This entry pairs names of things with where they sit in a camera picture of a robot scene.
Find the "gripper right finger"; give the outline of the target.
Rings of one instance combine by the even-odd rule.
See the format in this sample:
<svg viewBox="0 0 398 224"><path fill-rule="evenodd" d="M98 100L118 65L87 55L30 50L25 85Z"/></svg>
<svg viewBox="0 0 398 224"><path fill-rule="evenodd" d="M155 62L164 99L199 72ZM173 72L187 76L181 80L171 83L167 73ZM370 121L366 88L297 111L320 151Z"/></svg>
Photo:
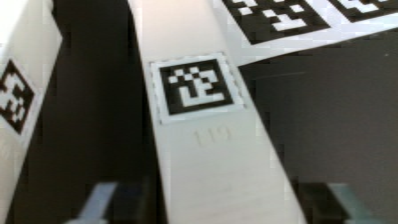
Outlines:
<svg viewBox="0 0 398 224"><path fill-rule="evenodd" d="M297 197L308 224L380 224L345 183L301 183Z"/></svg>

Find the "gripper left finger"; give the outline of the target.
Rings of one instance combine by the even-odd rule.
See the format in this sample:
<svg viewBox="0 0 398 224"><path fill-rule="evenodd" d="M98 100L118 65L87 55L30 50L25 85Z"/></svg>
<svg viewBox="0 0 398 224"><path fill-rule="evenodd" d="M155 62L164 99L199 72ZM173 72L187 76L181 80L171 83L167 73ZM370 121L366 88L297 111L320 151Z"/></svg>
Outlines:
<svg viewBox="0 0 398 224"><path fill-rule="evenodd" d="M100 182L78 216L62 224L144 224L146 199L141 183Z"/></svg>

